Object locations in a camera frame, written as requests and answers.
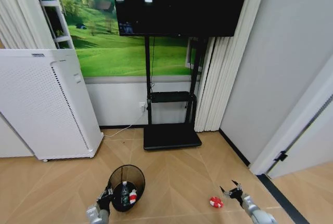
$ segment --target white air purifier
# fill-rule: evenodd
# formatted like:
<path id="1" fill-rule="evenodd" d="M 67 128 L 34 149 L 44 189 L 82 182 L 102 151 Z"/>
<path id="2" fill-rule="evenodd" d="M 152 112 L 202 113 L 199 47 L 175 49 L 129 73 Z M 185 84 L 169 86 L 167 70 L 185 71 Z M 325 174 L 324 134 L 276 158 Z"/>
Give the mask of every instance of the white air purifier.
<path id="1" fill-rule="evenodd" d="M 39 160 L 93 157 L 103 138 L 73 49 L 1 50 L 0 112 Z"/>

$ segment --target landscape wallpaper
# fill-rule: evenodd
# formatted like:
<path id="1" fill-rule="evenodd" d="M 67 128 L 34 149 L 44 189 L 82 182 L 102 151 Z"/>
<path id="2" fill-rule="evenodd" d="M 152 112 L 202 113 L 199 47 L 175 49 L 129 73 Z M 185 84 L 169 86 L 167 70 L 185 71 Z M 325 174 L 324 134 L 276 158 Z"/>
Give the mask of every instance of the landscape wallpaper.
<path id="1" fill-rule="evenodd" d="M 84 76 L 145 76 L 144 38 L 119 36 L 114 0 L 61 1 Z M 189 75 L 186 50 L 187 38 L 156 37 L 153 74 Z"/>

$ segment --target baseboard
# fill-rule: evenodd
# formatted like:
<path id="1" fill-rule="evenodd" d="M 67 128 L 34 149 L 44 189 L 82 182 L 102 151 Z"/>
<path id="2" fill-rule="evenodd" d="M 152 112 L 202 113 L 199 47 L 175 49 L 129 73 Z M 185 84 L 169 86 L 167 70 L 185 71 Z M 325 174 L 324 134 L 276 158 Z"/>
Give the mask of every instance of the baseboard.
<path id="1" fill-rule="evenodd" d="M 144 128 L 147 125 L 148 124 L 133 124 L 129 128 Z M 100 129 L 125 129 L 127 127 L 128 127 L 128 125 L 100 125 L 99 126 Z"/>
<path id="2" fill-rule="evenodd" d="M 309 224 L 304 216 L 295 208 L 295 206 L 282 194 L 282 192 L 265 174 L 259 175 L 257 177 L 295 223 Z"/>
<path id="3" fill-rule="evenodd" d="M 224 138 L 224 140 L 226 140 L 226 142 L 230 145 L 230 147 L 235 151 L 235 153 L 239 156 L 239 158 L 243 161 L 243 163 L 246 166 L 250 165 L 249 160 L 247 160 L 247 158 L 243 155 L 243 153 L 241 153 L 241 151 L 234 145 L 234 143 L 228 138 L 228 136 L 221 130 L 219 129 L 219 133 L 221 134 L 221 136 Z"/>

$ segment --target wall outlet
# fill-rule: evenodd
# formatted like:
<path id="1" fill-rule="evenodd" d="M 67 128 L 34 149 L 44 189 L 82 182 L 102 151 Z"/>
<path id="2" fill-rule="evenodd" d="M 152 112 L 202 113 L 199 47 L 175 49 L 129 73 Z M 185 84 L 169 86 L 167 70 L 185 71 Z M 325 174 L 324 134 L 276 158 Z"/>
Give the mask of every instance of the wall outlet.
<path id="1" fill-rule="evenodd" d="M 139 102 L 139 107 L 142 112 L 145 112 L 146 110 L 146 102 Z"/>

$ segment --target water bottle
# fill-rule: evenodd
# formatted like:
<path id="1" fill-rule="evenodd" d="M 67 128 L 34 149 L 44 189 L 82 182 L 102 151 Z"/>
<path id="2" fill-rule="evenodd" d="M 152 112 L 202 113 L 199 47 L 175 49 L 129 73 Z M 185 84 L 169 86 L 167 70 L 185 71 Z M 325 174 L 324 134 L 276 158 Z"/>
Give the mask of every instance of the water bottle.
<path id="1" fill-rule="evenodd" d="M 123 188 L 121 189 L 121 204 L 123 207 L 130 205 L 130 191 L 127 187 L 127 181 L 123 181 Z"/>

